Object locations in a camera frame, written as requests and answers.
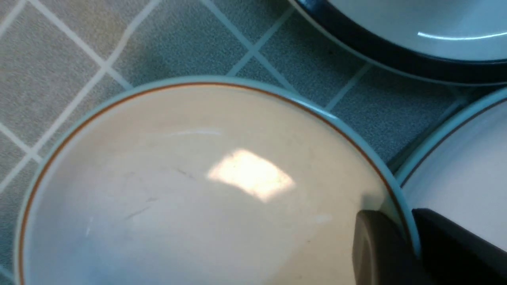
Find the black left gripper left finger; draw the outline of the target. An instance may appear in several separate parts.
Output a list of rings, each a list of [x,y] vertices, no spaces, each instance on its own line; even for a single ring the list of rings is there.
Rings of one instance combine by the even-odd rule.
[[[356,215],[353,269],[357,285],[423,285],[424,271],[398,227],[379,211]]]

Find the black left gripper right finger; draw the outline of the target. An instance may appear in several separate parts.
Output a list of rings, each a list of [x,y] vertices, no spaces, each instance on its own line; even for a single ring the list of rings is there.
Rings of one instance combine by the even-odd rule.
[[[413,209],[425,271],[438,285],[505,285],[507,254],[431,209]]]

